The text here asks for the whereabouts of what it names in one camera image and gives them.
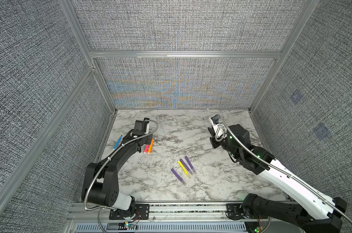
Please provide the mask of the orange highlighter pen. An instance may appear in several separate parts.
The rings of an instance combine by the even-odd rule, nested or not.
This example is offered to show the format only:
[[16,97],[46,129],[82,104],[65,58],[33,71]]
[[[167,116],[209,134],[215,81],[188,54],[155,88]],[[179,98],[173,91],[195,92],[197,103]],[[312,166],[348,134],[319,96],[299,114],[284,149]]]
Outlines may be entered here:
[[147,153],[151,153],[151,150],[152,150],[153,144],[154,144],[154,139],[152,139],[151,144],[150,144],[150,145],[149,145],[149,147],[148,147],[148,151],[147,151]]

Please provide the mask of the blue highlighter pen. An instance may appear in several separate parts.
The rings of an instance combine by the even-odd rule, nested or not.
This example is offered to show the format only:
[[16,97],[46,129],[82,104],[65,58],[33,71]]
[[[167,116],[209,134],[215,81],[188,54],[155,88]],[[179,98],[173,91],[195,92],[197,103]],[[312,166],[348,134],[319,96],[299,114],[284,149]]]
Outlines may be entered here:
[[118,140],[116,141],[116,143],[115,143],[115,145],[113,147],[114,150],[118,148],[118,146],[120,145],[120,143],[122,141],[122,138],[123,138],[122,135],[118,138]]

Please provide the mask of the violet highlighter pen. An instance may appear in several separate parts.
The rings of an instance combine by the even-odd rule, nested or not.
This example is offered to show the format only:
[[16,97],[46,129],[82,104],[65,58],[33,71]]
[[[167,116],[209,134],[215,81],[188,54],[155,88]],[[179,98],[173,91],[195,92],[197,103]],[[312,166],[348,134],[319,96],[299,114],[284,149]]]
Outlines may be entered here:
[[192,165],[190,159],[189,159],[187,156],[185,156],[185,160],[187,161],[188,166],[189,166],[189,168],[191,169],[192,173],[195,174],[195,169],[194,169],[194,167],[193,167],[193,165]]
[[189,173],[192,174],[191,169],[186,165],[186,163],[183,161],[183,159],[179,160],[181,162],[181,164],[183,165],[183,167],[185,168],[185,170]]

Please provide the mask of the yellow highlighter pen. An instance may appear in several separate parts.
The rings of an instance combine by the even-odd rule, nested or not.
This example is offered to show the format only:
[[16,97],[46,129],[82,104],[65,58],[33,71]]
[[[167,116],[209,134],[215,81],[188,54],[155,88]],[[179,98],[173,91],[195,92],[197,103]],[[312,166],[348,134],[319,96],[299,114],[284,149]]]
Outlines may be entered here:
[[183,172],[185,173],[185,175],[186,175],[188,178],[190,178],[190,174],[189,174],[189,172],[187,171],[187,169],[186,169],[186,167],[184,166],[184,164],[183,164],[180,160],[178,160],[178,164],[179,164],[180,167],[182,168],[182,170],[183,170]]

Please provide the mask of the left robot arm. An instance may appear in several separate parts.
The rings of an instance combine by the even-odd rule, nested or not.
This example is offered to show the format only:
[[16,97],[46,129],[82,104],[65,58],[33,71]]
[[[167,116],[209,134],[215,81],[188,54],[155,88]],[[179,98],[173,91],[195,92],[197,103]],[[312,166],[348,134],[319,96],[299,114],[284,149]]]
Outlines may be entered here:
[[106,207],[130,215],[134,213],[133,198],[119,190],[118,172],[133,154],[141,151],[148,136],[144,132],[131,130],[106,159],[86,167],[81,194],[86,211]]

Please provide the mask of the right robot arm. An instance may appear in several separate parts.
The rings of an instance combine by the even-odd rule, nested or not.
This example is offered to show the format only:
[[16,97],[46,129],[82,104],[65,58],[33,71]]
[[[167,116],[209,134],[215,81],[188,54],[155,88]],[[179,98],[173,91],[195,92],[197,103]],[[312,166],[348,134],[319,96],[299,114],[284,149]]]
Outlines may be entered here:
[[306,233],[339,233],[347,202],[332,198],[290,172],[262,147],[251,144],[249,131],[240,124],[227,126],[213,121],[208,128],[213,148],[222,147],[234,163],[272,182],[295,200],[295,204],[271,201],[248,194],[238,218],[272,217],[301,228]]

